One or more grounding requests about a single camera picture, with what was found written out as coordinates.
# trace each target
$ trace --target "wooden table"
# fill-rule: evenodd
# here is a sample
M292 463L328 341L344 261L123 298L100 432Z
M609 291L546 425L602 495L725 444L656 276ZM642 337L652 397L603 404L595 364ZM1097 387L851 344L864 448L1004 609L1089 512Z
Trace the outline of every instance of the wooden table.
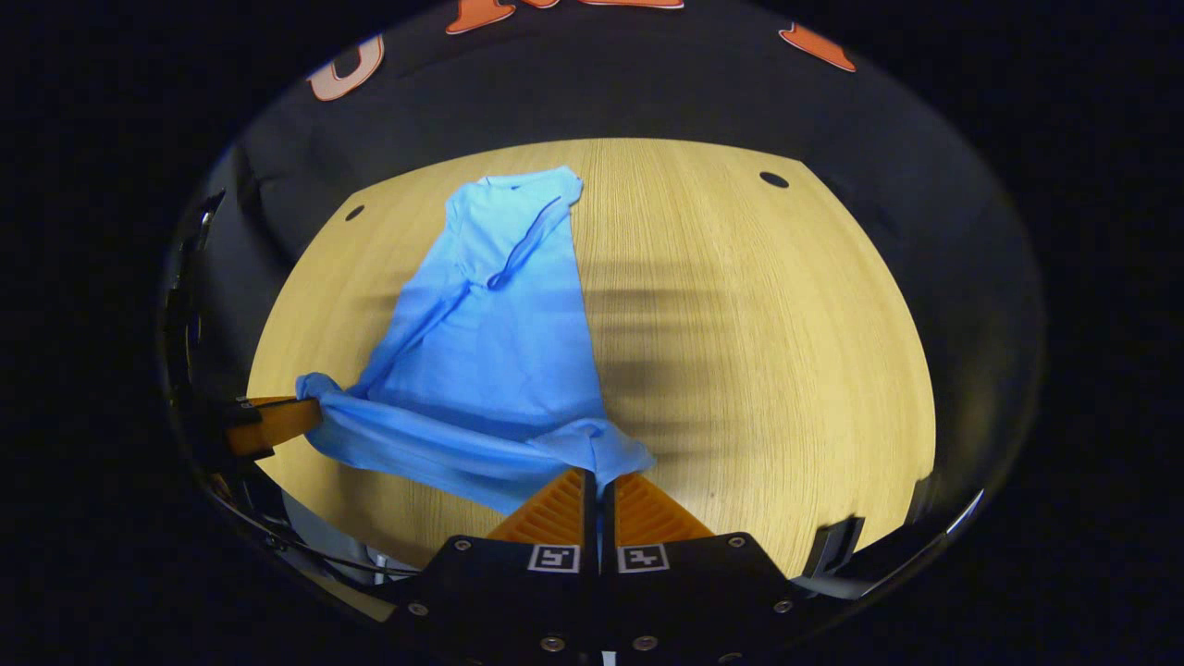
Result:
M444 229L449 196L484 175L560 165L584 179L572 231L605 406L657 457L646 476L715 532L752 532L787 576L822 526L864 517L858 547L899 527L933 467L920 340L842 204L800 162L764 153L556 141L356 192L276 300L250 395L291 395L310 371L353 384ZM260 467L337 529L413 565L450 534L481 536L502 518L337 463L303 437Z

